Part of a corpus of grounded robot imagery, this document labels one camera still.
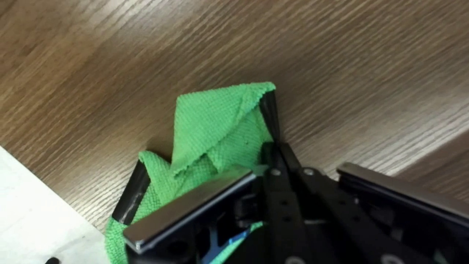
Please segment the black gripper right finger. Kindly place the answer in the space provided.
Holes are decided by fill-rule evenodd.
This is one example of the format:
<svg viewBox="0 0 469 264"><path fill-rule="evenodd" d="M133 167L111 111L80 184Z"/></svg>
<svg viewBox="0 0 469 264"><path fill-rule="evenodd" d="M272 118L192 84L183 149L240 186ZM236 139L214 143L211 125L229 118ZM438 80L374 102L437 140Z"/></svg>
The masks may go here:
<svg viewBox="0 0 469 264"><path fill-rule="evenodd" d="M387 203L404 205L431 213L441 221L469 228L469 205L462 200L444 197L353 162L340 164L337 171L340 183L352 191L379 196Z"/></svg>

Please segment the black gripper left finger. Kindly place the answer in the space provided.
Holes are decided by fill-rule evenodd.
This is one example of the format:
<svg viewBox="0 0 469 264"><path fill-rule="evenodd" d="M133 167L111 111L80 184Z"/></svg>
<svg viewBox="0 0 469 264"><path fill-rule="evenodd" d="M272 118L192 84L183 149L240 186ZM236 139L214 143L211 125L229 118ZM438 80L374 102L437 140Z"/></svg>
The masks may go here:
<svg viewBox="0 0 469 264"><path fill-rule="evenodd" d="M212 209L221 200L249 186L256 175L246 168L234 168L186 191L160 209L130 224L123 235L136 253L146 252L176 230Z"/></svg>

